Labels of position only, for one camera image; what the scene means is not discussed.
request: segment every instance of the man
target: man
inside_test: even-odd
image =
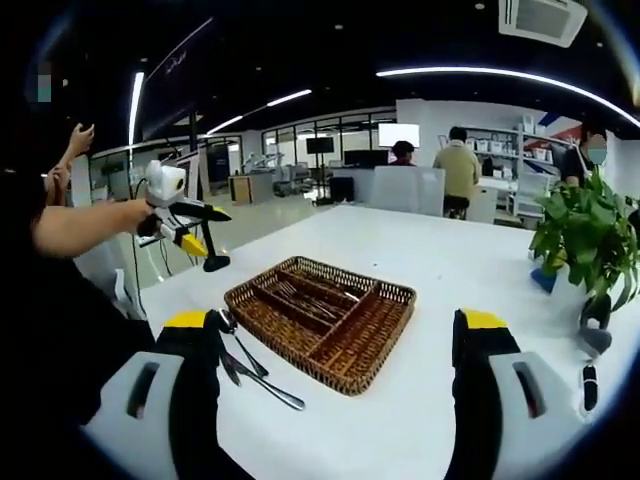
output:
[[[465,145],[466,140],[467,131],[453,127],[449,131],[449,145],[438,152],[433,162],[433,168],[441,168],[446,172],[445,204],[461,210],[468,208],[481,172],[477,157]]]
[[[567,185],[584,187],[584,179],[596,165],[602,165],[607,157],[607,132],[586,123],[582,124],[580,144],[567,151],[560,174]]]
[[[411,157],[415,148],[411,143],[406,140],[400,140],[396,142],[396,144],[391,148],[393,155],[396,157],[394,162],[391,162],[389,165],[399,165],[405,167],[415,167],[413,163],[411,163]]]

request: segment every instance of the face mask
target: face mask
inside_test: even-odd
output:
[[[607,158],[607,149],[606,148],[590,148],[589,150],[589,160],[594,165],[602,165]]]

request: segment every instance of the ceiling light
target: ceiling light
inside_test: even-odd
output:
[[[279,98],[278,100],[274,100],[273,102],[267,103],[267,107],[273,107],[275,105],[279,105],[281,103],[287,102],[289,100],[293,100],[294,98],[302,97],[304,95],[309,95],[311,90],[302,90],[301,92],[294,93],[291,95],[287,95],[286,97]]]
[[[617,114],[626,118],[629,122],[634,124],[636,127],[640,128],[640,120],[633,117],[630,113],[625,112],[620,107],[614,105],[613,103],[605,100],[598,95],[588,92],[587,90],[583,90],[582,88],[576,87],[574,85],[570,85],[568,83],[561,82],[559,80],[554,80],[552,78],[543,77],[540,75],[533,75],[530,73],[523,72],[514,72],[512,70],[502,70],[500,68],[481,68],[481,67],[422,67],[422,68],[405,68],[401,70],[387,70],[384,72],[378,72],[376,75],[378,77],[390,77],[395,75],[409,75],[414,73],[487,73],[493,75],[503,75],[507,77],[516,77],[516,78],[524,78],[527,80],[533,80],[540,83],[546,83],[548,85],[553,85],[555,87],[564,88],[565,90],[570,90],[574,93],[578,93],[583,97],[590,98],[591,100],[595,100],[601,105],[613,110]]]
[[[131,110],[129,111],[129,145],[133,145],[133,134],[136,131],[136,116],[138,114],[138,104],[142,93],[142,81],[144,72],[136,73],[133,80],[133,92],[131,93]]]
[[[242,120],[242,115],[238,115],[237,117],[233,117],[231,120],[227,120],[226,122],[221,123],[217,127],[212,128],[207,132],[207,135],[211,135],[212,133],[217,132],[218,130],[222,130],[224,127],[228,127],[232,123],[237,122],[238,120]]]

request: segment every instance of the dark hair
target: dark hair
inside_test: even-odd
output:
[[[590,123],[583,123],[580,131],[580,141],[586,142],[589,139],[589,134],[591,136],[602,135],[605,139],[607,138],[607,132],[603,128]]]
[[[462,127],[453,127],[449,130],[449,140],[467,141],[467,131]]]
[[[413,145],[411,145],[411,143],[407,142],[406,140],[400,140],[399,142],[396,142],[396,144],[391,149],[396,158],[404,158],[408,154],[413,153],[414,150],[415,148],[413,148]]]

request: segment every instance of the knife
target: knife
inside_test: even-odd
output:
[[[236,375],[239,373],[240,375],[245,375],[249,377],[251,380],[256,382],[262,388],[267,390],[271,395],[276,397],[278,400],[280,400],[287,406],[293,408],[294,410],[302,411],[305,409],[306,405],[302,399],[294,395],[291,395],[289,392],[285,392],[284,390],[270,384],[269,382],[264,380],[262,377],[259,377],[258,375],[256,375],[253,372],[253,370],[249,370],[246,366],[240,363],[239,360],[237,360],[235,357],[231,356],[230,354],[226,353],[226,358],[232,364],[233,371]]]

